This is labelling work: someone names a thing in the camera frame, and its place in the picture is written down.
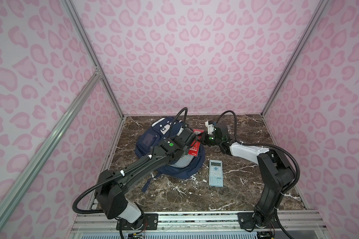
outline pink wallpaper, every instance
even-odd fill
[[[92,74],[58,0],[0,0],[0,201]]]
[[[359,0],[335,0],[266,122],[333,239],[359,239]]]
[[[3,228],[0,239],[67,238],[72,203],[98,179],[120,119],[99,82]],[[79,208],[88,204],[88,196]]]
[[[74,0],[124,114],[259,113],[318,0]]]

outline blue backpack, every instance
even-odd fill
[[[170,123],[173,121],[174,117],[168,116],[160,119],[155,122],[152,127],[150,127],[145,133],[139,137],[136,146],[135,146],[135,154],[140,158],[145,154],[149,153],[150,147],[155,147],[158,145],[158,142],[163,138],[167,138],[169,136],[176,135],[180,128],[182,127],[182,121],[177,121],[172,127],[172,131],[170,135],[168,135],[168,130],[170,128]],[[164,165],[157,169],[158,174],[154,178],[158,178],[162,174],[166,174],[172,177],[176,177],[179,179],[188,179],[199,169],[202,168],[202,165],[205,161],[205,149],[201,144],[199,146],[198,155],[194,157],[191,162],[186,167],[173,167],[171,165]],[[152,178],[148,179],[144,187],[142,188],[143,192],[149,187],[150,181]]]

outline robotic arm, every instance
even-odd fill
[[[296,174],[279,147],[270,145],[273,147],[264,148],[244,145],[235,140],[235,135],[234,138],[231,137],[224,123],[209,121],[205,125],[207,133],[202,134],[202,144],[219,146],[222,153],[244,158],[259,165],[264,189],[259,202],[254,207],[253,221],[257,227],[267,226],[274,215],[277,218],[276,209],[283,198],[284,193],[282,192],[286,192],[294,186],[299,175]],[[108,219],[125,219],[134,229],[142,227],[145,214],[137,204],[126,199],[125,194],[155,169],[166,164],[175,164],[182,156],[187,155],[198,136],[185,123],[183,127],[183,130],[176,136],[164,138],[156,147],[151,148],[147,155],[121,171],[105,170],[101,172],[98,184],[87,189],[75,200],[72,206],[73,211],[81,214],[103,212]],[[82,210],[77,208],[79,201],[93,190],[95,190],[95,197],[102,209]]]

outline slotted blue panel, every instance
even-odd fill
[[[82,239],[121,239],[116,233],[85,233]],[[148,232],[144,239],[258,239],[256,232]]]

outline light blue calculator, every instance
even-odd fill
[[[214,187],[224,186],[222,161],[220,160],[209,160],[209,186],[214,186]]]

